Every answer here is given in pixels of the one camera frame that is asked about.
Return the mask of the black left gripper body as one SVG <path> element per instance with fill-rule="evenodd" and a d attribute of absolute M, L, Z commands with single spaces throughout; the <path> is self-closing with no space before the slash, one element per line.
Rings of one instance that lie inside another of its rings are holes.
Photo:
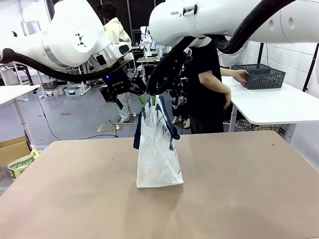
<path fill-rule="evenodd" d="M 105 75 L 104 82 L 109 90 L 117 95 L 128 92 L 131 86 L 126 66 Z"/>

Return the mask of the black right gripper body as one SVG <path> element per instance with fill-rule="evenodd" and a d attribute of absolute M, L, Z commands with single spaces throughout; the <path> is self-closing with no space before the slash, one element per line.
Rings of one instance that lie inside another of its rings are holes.
<path fill-rule="evenodd" d="M 191 61 L 191 51 L 175 52 L 171 50 L 155 66 L 147 80 L 146 93 L 150 96 L 160 95 L 172 90 L 176 85 L 182 67 Z"/>

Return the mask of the person's left hand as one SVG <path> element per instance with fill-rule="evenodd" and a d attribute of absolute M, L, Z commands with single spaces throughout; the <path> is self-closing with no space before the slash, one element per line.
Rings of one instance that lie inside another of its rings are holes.
<path fill-rule="evenodd" d="M 233 78 L 239 82 L 242 86 L 245 86 L 247 81 L 246 81 L 246 75 L 248 72 L 246 70 L 234 70 L 233 71 Z"/>

